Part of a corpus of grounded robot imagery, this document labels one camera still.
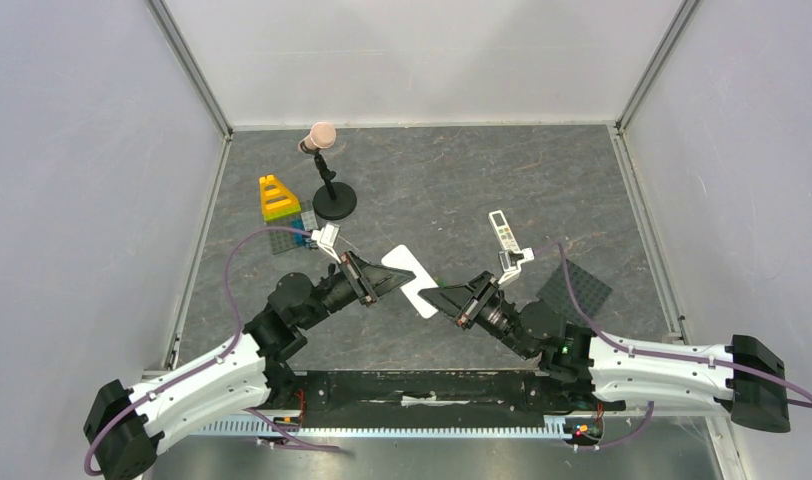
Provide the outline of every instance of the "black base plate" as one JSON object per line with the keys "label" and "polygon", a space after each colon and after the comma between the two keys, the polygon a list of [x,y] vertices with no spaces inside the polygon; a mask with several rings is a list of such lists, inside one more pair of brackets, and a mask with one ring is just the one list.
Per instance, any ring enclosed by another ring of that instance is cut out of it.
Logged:
{"label": "black base plate", "polygon": [[315,192],[312,208],[324,220],[341,220],[356,209],[356,192],[346,183],[332,182],[332,187],[335,189],[335,200],[329,198],[326,186],[323,186]]}

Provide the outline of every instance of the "gray marble surface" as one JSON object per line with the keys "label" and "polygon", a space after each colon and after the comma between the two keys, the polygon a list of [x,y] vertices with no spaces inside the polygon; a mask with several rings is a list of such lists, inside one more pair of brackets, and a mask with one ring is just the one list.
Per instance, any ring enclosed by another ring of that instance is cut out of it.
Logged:
{"label": "gray marble surface", "polygon": [[[301,199],[321,185],[312,158],[297,151],[299,131],[235,135],[197,273],[180,362],[214,348],[233,331],[223,296],[228,253],[263,225],[258,178],[275,174]],[[339,250],[367,261],[399,244],[447,284],[483,270],[500,273],[487,214],[503,209],[522,247],[562,238],[569,256],[614,292],[597,320],[612,333],[659,339],[667,332],[649,265],[605,126],[494,126],[341,129],[325,151],[337,180],[359,206],[341,224]],[[232,289],[245,321],[292,271],[313,281],[323,254],[273,256],[265,236],[236,255]],[[527,264],[507,288],[526,302],[557,267],[550,252]],[[371,307],[354,304],[306,332],[295,369],[521,368],[524,362],[479,328],[462,332],[437,314],[417,315],[395,292]]]}

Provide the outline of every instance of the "gray floor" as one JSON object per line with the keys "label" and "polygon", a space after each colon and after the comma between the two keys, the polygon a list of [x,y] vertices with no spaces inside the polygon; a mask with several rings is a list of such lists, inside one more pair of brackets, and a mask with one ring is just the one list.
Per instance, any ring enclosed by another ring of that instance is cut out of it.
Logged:
{"label": "gray floor", "polygon": [[[626,435],[626,419],[607,419],[607,440]],[[556,440],[321,439],[345,454],[257,448],[252,439],[188,437],[160,456],[152,480],[377,480],[722,478],[703,419],[655,418],[626,445],[574,453]]]}
{"label": "gray floor", "polygon": [[[305,132],[235,135],[182,335],[182,363],[232,334],[222,292],[234,244],[263,225],[258,178],[275,174],[301,199],[321,181],[297,151]],[[659,339],[667,332],[639,233],[605,126],[499,126],[339,130],[325,152],[359,207],[340,221],[345,243],[367,261],[407,245],[431,275],[460,283],[499,274],[487,214],[503,209],[522,246],[563,238],[570,258],[614,289],[597,320],[610,332]],[[263,236],[236,256],[232,288],[252,318],[276,281],[313,280],[328,262],[302,249],[270,254]],[[507,298],[525,302],[558,265],[551,252],[525,266]],[[509,368],[531,364],[479,329],[462,332],[440,315],[425,320],[399,292],[366,309],[351,305],[306,333],[295,369]]]}

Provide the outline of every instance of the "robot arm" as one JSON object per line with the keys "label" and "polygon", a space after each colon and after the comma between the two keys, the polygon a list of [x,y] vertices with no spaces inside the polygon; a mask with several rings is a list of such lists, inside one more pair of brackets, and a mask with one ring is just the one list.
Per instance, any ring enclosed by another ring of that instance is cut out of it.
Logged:
{"label": "robot arm", "polygon": [[[282,277],[264,310],[244,326],[235,348],[223,358],[219,354],[229,343],[127,390],[119,380],[102,387],[85,422],[89,442],[112,418],[147,398],[98,445],[95,458],[106,479],[140,475],[176,442],[223,416],[266,402],[283,403],[294,392],[295,378],[285,362],[307,343],[300,330],[356,300],[370,306],[415,278],[412,272],[371,264],[352,252],[339,260],[317,285],[301,273]],[[155,393],[183,376],[190,378]]]}
{"label": "robot arm", "polygon": [[[517,310],[489,272],[467,284],[421,290],[420,296],[460,328],[479,325],[521,358],[539,357],[539,369],[562,391],[584,393],[606,403],[654,401],[676,408],[727,411],[734,423],[744,427],[769,432],[790,429],[785,388],[715,364],[742,365],[783,379],[783,362],[755,338],[734,335],[731,345],[686,346],[609,335],[618,344],[631,345],[625,352],[591,329],[567,323],[544,300]],[[637,355],[633,349],[699,360]]]}

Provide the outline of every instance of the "metal edge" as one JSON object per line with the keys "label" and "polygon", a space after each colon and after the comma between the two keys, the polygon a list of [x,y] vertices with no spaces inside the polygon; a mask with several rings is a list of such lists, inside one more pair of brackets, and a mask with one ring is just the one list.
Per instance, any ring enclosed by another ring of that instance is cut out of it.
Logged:
{"label": "metal edge", "polygon": [[659,303],[662,305],[665,323],[668,325],[668,330],[671,333],[679,333],[682,335],[683,332],[678,320],[680,313],[677,308],[676,296],[674,295],[674,290],[671,287],[671,282],[668,277],[662,250],[659,247],[661,243],[659,242],[656,228],[650,216],[650,211],[647,208],[644,195],[642,195],[639,179],[633,168],[633,162],[630,159],[626,141],[624,136],[618,133],[616,125],[609,127],[609,136],[612,139],[612,147],[615,149],[615,156],[618,157],[618,167],[624,179],[624,187],[627,190],[627,196],[630,198],[633,216],[636,218],[636,225],[639,227],[639,235],[641,236],[648,263],[650,264],[653,283],[656,286]]}
{"label": "metal edge", "polygon": [[689,20],[694,15],[700,3],[701,0],[683,0],[680,4],[677,13],[674,15],[674,19],[671,20],[671,24],[665,31],[665,35],[659,42],[659,46],[656,47],[656,51],[650,59],[650,63],[648,63],[647,68],[642,74],[642,78],[639,80],[638,85],[636,85],[635,90],[633,90],[632,95],[630,95],[630,100],[621,112],[621,116],[618,117],[617,128],[619,133],[624,133],[630,125],[630,122],[639,109],[639,105],[644,101],[656,77],[659,76],[662,66],[668,60],[668,57],[674,49],[674,45],[683,34],[686,25],[689,23]]}
{"label": "metal edge", "polygon": [[[510,122],[390,122],[390,123],[333,123],[337,128],[420,128],[420,127],[510,127],[510,126],[561,126],[561,125],[614,125],[615,120],[568,121],[568,122],[542,122],[510,121]],[[235,125],[234,132],[264,132],[271,130],[305,130],[311,128],[311,123],[279,124],[279,125]]]}
{"label": "metal edge", "polygon": [[209,88],[209,83],[203,76],[203,72],[197,65],[196,60],[194,60],[194,55],[191,54],[191,50],[188,48],[188,44],[185,42],[185,38],[179,30],[179,26],[173,19],[170,9],[168,9],[164,0],[146,0],[146,2],[150,11],[153,13],[153,18],[156,19],[156,23],[159,24],[159,28],[162,29],[162,33],[164,33],[168,44],[182,65],[182,69],[185,71],[185,74],[188,76],[188,79],[206,106],[206,110],[209,112],[209,116],[212,117],[215,127],[217,127],[225,139],[228,139],[228,137],[232,135],[232,125],[230,125],[229,120],[226,118],[226,115],[224,115],[212,89]]}
{"label": "metal edge", "polygon": [[[659,234],[656,225],[650,216],[647,208],[644,190],[638,181],[632,161],[631,149],[628,145],[626,132],[618,131],[617,125],[610,128],[615,153],[618,155],[618,162],[621,166],[621,174],[624,176],[624,183],[627,192],[630,194],[630,203],[633,204],[633,214],[636,215],[636,222],[642,234],[642,243],[645,244],[645,252],[651,260],[651,271],[654,277],[654,284],[662,301],[662,308],[667,318],[673,318],[677,332],[682,336],[684,343],[691,344],[691,324],[680,321],[683,317],[678,316],[682,311],[680,301],[674,292],[671,283],[671,275],[668,265],[663,256],[660,245]],[[728,416],[707,416],[706,425],[709,429],[712,449],[721,469],[724,480],[746,480],[744,465],[741,463],[739,449],[733,436],[733,424]]]}
{"label": "metal edge", "polygon": [[206,208],[203,223],[200,226],[200,234],[197,237],[197,243],[194,244],[191,254],[191,263],[188,269],[188,277],[185,281],[185,289],[182,292],[180,301],[174,308],[173,318],[176,319],[176,323],[168,341],[169,345],[165,361],[161,366],[167,370],[176,368],[176,364],[179,361],[179,342],[182,340],[182,330],[185,327],[185,318],[188,316],[188,305],[191,303],[191,295],[194,293],[194,282],[197,279],[197,270],[200,268],[200,259],[203,256],[203,249],[206,246],[206,237],[209,233],[209,225],[212,223],[212,214],[215,210],[215,203],[218,198],[218,191],[220,190],[220,184],[223,179],[223,172],[226,168],[226,160],[229,157],[231,145],[232,137],[230,136],[229,139],[223,142],[223,151],[221,152],[220,162],[215,172],[215,179],[212,182],[209,199],[205,205]]}

